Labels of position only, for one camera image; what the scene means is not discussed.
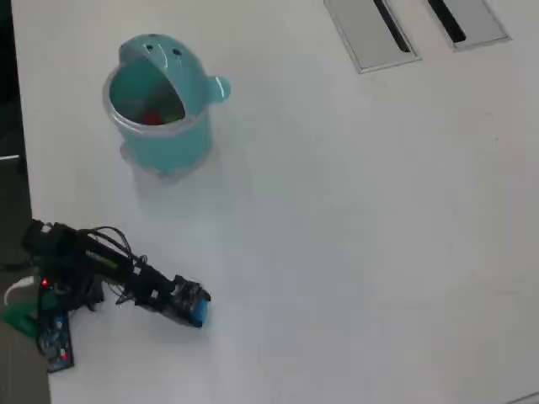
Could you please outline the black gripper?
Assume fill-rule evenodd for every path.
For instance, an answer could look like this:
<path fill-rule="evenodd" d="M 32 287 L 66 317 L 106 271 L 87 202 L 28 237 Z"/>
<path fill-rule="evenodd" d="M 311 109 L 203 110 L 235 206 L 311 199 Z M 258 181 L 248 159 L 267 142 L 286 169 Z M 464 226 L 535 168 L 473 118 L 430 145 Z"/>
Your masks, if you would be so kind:
<path fill-rule="evenodd" d="M 199 302 L 193 309 L 173 311 L 173 292 L 179 282 L 179 276 L 171 279 L 151 265 L 135 266 L 131 276 L 131 294 L 135 306 L 147 311 L 162 314 L 180 325 L 201 328 L 203 326 L 203 305 Z M 200 288 L 198 300 L 211 301 L 211 295 Z"/>

